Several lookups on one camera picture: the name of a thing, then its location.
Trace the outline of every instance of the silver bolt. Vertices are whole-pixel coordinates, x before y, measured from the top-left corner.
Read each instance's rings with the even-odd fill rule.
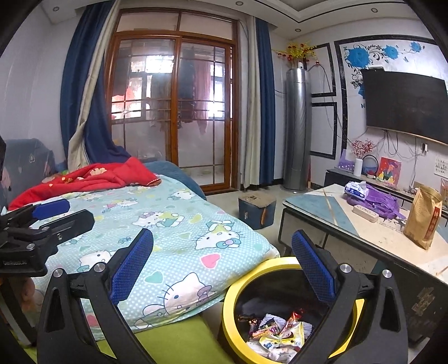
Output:
[[[383,275],[384,275],[386,278],[390,278],[390,277],[392,277],[392,272],[391,272],[389,269],[385,269],[385,270],[383,271]]]
[[[63,272],[64,272],[64,271],[63,271],[61,268],[58,268],[58,269],[56,269],[56,270],[53,272],[53,276],[56,277],[56,278],[59,278],[59,277],[62,275]]]
[[[97,263],[97,264],[95,264],[95,267],[93,267],[93,270],[98,273],[104,271],[105,269],[106,269],[106,264],[104,264],[104,263]]]
[[[350,267],[348,264],[341,264],[340,266],[339,266],[339,269],[341,270],[341,271],[343,271],[344,273],[350,273],[351,271],[352,271],[352,267]]]

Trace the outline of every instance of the ceiling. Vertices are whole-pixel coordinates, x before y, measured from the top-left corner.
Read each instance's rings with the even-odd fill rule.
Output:
[[[76,16],[76,10],[99,0],[43,0],[42,6],[53,23]],[[286,39],[294,39],[328,26],[345,22],[396,17],[418,19],[402,0],[199,0],[208,4],[237,10],[258,17],[274,25],[274,32]],[[191,9],[195,1],[184,1]],[[122,0],[122,6],[161,6],[157,0]]]

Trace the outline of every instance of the television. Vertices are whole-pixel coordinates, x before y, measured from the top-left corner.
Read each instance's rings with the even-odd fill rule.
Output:
[[[448,145],[444,80],[382,69],[363,69],[367,126],[408,133]]]

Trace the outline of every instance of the glass door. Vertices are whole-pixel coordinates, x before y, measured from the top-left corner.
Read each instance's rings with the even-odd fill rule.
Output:
[[[230,187],[229,48],[182,40],[177,77],[179,167],[204,191]]]
[[[112,139],[142,162],[172,160],[174,49],[175,39],[170,38],[119,43],[112,88]]]

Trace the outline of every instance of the blue gripper pad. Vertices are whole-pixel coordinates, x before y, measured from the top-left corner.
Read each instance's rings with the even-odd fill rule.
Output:
[[[33,217],[38,220],[48,219],[56,215],[68,212],[70,210],[70,202],[66,199],[59,199],[57,201],[48,202],[36,206],[33,211]]]
[[[336,297],[334,278],[319,259],[311,244],[312,242],[306,239],[300,231],[293,234],[291,248],[303,273],[319,301],[331,305]]]
[[[134,243],[132,250],[112,277],[110,299],[115,306],[129,297],[132,287],[152,252],[154,238],[148,229],[142,229],[131,246]]]

